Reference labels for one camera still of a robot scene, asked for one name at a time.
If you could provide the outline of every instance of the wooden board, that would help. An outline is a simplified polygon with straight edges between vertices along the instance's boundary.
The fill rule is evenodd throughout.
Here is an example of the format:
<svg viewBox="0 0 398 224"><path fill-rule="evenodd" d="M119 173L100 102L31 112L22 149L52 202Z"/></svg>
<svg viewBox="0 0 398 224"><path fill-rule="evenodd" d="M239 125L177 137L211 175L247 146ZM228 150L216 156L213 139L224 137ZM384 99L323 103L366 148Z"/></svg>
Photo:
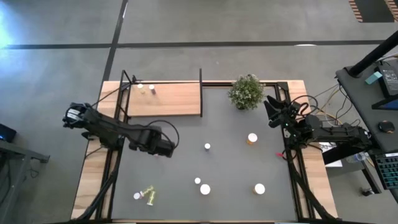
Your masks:
<svg viewBox="0 0 398 224"><path fill-rule="evenodd" d="M303 80L287 80L289 85L290 99L294 100L298 96L306 95L305 85ZM307 97L302 97L296 101L297 103L308 103ZM305 171L307 173L308 185L311 191L316 196L318 201L324 206L324 208L333 215L337 217L337 210L335 206L335 201L333 200L333 195L331 193L331 188L329 184L328 174L326 173L325 163L323 162L322 152L313 147L307 147L302 150ZM306 209L307 203L303 192L300 189L299 192L300 201L302 203L303 213L305 217L308 217L308 211Z"/></svg>
<svg viewBox="0 0 398 224"><path fill-rule="evenodd" d="M119 85L120 82L104 82L99 98L102 99L106 95L110 94L113 90L118 89ZM99 102L97 110L100 113L103 113L106 116L110 116L113 118L116 110L117 99L118 99L118 91L110 94L101 102ZM122 103L121 103L122 106L126 105L126 102L127 102L127 94L124 94L122 97ZM121 112L120 120L123 120L123 118L124 115ZM86 155L98 149L100 146L101 146L100 141L98 139L89 141L86 150ZM73 205L71 218L77 218L81 214L83 214L83 212L93 201L97 193L100 191L102 176L105 168L106 153L107 149L105 148L100 149L99 151L94 152L85 159L83 163L83 169L81 171L79 186L76 192L75 203ZM117 154L118 152L113 152L110 172L113 170ZM107 214L109 207L109 196L110 196L110 190L107 191L104 199L103 214Z"/></svg>
<svg viewBox="0 0 398 224"><path fill-rule="evenodd" d="M181 83L196 82L193 84L199 85L198 81L176 81L176 82L181 82ZM233 81L203 81L203 82L214 83L214 82L233 82ZM262 80L262 82L287 82L289 85L289 93L291 100L295 99L298 96L307 94L303 80ZM144 82L144 83L160 83L160 82L153 81L153 82ZM101 91L101 96L106 95L107 93L117 89L118 87L119 87L119 82L104 82L103 89ZM98 110L108 116L113 116L114 109L116 107L116 98L117 95L116 97L115 95L109 96L109 98L107 98L98 105ZM308 98L305 97L298 99L297 102L299 103L308 102ZM96 148L97 147L93 142L92 146L89 145L88 152L90 150L95 150ZM321 152L318 149L308 147L306 149L303 149L302 153L305 163L305 170L307 172L307 178L311 191L314 193L319 202L325 207L325 209L331 215L337 217L335 202L333 200L333 195L331 193L331 188ZM76 218L81 213L83 213L86 207L92 202L95 195L99 191L102 172L104 169L104 163L106 159L106 153L103 154L104 157L100 157L101 153L99 152L99 154L95 157L95 159L94 158L87 159L85 161L80 178L78 192L76 194L75 205L73 207L72 218ZM303 213L305 214L305 217L308 217L306 199L301 190L299 192L299 195L300 195L300 201L302 202Z"/></svg>
<svg viewBox="0 0 398 224"><path fill-rule="evenodd" d="M200 114L200 84L154 84L156 94L144 85L142 91L133 86L129 116L171 116Z"/></svg>

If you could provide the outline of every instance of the metal rod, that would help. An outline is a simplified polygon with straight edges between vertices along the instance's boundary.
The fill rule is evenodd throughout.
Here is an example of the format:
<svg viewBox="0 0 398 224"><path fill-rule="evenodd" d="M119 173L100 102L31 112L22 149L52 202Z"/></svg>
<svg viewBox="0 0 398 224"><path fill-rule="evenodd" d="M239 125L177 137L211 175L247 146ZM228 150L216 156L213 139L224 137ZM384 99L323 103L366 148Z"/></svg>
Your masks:
<svg viewBox="0 0 398 224"><path fill-rule="evenodd" d="M396 47L398 44L398 31L393 33L387 40L377 46L365 58L359 61L356 65L348 70L348 74L354 78L359 78L362 72L371 66L379 58L383 57L386 53Z"/></svg>
<svg viewBox="0 0 398 224"><path fill-rule="evenodd" d="M363 166L362 173L365 176L366 180L368 181L369 185L371 186L373 192L375 194L381 194L381 189L380 189L379 185L377 184L376 180L373 178L368 165L366 164L365 161L361 161L361 163Z"/></svg>
<svg viewBox="0 0 398 224"><path fill-rule="evenodd" d="M203 117L203 82L201 76L201 68L199 69L199 88L200 88L200 117Z"/></svg>
<svg viewBox="0 0 398 224"><path fill-rule="evenodd" d="M22 158L22 164L17 171L15 180L11 182L9 194L6 196L7 199L4 201L5 206L0 213L0 223L9 223L9 216L11 214L12 208L15 205L15 202L17 201L18 192L21 189L21 185L24 181L28 164L30 164L30 156L25 155Z"/></svg>

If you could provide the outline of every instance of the black desk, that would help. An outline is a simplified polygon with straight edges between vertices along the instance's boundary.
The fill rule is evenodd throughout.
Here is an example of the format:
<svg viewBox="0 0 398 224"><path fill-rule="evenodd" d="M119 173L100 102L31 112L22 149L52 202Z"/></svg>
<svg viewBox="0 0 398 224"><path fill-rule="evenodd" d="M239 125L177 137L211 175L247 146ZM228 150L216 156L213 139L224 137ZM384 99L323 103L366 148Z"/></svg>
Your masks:
<svg viewBox="0 0 398 224"><path fill-rule="evenodd" d="M377 127L380 121L391 121L398 127L398 111L373 110L371 108L372 104L385 99L380 84L373 83L372 85L368 85L365 82L365 79L374 73L375 67L370 66L367 68L360 78L349 76L344 69L338 70L336 72L337 79L347 92L347 95L380 148L384 152L398 152L398 132L396 131L392 134L382 133Z"/></svg>

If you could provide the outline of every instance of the small bottle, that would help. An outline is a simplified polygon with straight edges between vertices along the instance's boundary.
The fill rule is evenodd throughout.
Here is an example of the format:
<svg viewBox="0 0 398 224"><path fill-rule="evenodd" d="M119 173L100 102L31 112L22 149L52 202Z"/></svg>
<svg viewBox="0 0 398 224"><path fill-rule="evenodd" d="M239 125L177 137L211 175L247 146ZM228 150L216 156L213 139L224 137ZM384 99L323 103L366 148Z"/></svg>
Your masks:
<svg viewBox="0 0 398 224"><path fill-rule="evenodd" d="M346 161L349 163L361 162L366 159L366 155L363 152L357 153L355 155L349 156L346 158Z"/></svg>

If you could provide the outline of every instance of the electronic device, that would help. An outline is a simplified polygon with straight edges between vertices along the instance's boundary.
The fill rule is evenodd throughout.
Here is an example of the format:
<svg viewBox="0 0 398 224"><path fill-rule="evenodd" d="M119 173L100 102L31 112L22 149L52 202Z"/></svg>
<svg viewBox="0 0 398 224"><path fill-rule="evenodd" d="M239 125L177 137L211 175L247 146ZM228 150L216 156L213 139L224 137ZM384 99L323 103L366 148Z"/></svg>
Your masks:
<svg viewBox="0 0 398 224"><path fill-rule="evenodd" d="M398 153L374 155L373 163L384 189L398 189Z"/></svg>
<svg viewBox="0 0 398 224"><path fill-rule="evenodd" d="M382 62L382 65L377 66L375 71L382 75L379 78L379 83L384 97L388 98L398 94L398 74L395 68Z"/></svg>
<svg viewBox="0 0 398 224"><path fill-rule="evenodd" d="M0 124L0 141L6 141L11 143L17 132L11 128L8 128L7 126Z"/></svg>
<svg viewBox="0 0 398 224"><path fill-rule="evenodd" d="M384 133L394 133L394 131L396 130L396 127L390 121L381 121L379 123L379 129L380 129L380 131L382 131Z"/></svg>

